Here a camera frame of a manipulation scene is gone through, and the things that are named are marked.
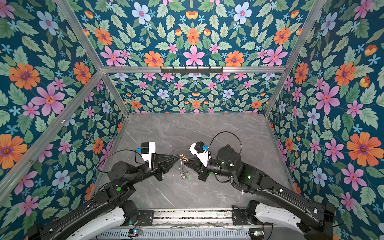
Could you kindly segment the silver keyring with keys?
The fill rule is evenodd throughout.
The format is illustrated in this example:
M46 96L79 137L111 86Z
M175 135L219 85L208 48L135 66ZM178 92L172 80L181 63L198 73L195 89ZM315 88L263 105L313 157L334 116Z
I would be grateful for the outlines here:
M187 159L185 158L185 155L184 154L180 154L180 175L181 175L181 178L186 181L189 177L188 175L188 171L186 170L186 166L185 166L185 162L187 161Z

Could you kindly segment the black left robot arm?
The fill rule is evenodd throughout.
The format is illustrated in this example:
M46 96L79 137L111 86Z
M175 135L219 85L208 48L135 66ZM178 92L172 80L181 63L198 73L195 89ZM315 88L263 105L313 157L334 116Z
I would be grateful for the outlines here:
M150 177L158 181L180 160L179 155L151 154L151 163L133 166L115 163L108 171L109 182L104 184L83 205L64 217L44 226L29 228L27 240L89 240L96 235L121 225L136 226L140 214L130 196L134 185Z

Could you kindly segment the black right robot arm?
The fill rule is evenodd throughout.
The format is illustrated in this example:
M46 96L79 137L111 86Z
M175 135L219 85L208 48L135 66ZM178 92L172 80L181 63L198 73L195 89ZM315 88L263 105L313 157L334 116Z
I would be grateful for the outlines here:
M308 200L284 187L258 168L243 163L241 155L229 145L220 148L215 159L203 142L193 143L190 152L195 158L186 165L198 173L199 180L206 181L210 175L228 177L240 192L255 194L277 204L271 207L258 201L250 202L250 218L289 228L307 240L333 238L336 217L333 204Z

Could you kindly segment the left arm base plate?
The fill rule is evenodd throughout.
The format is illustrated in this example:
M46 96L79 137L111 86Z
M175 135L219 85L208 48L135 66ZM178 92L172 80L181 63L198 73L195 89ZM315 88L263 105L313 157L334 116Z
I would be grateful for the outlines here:
M152 226L155 217L154 210L138 210L136 221L133 222L133 226Z

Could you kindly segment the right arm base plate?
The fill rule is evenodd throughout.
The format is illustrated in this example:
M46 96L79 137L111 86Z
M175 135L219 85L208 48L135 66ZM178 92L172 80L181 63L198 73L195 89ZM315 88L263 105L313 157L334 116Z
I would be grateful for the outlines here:
M254 225L253 221L247 217L245 211L236 206L232 206L232 221L234 226Z

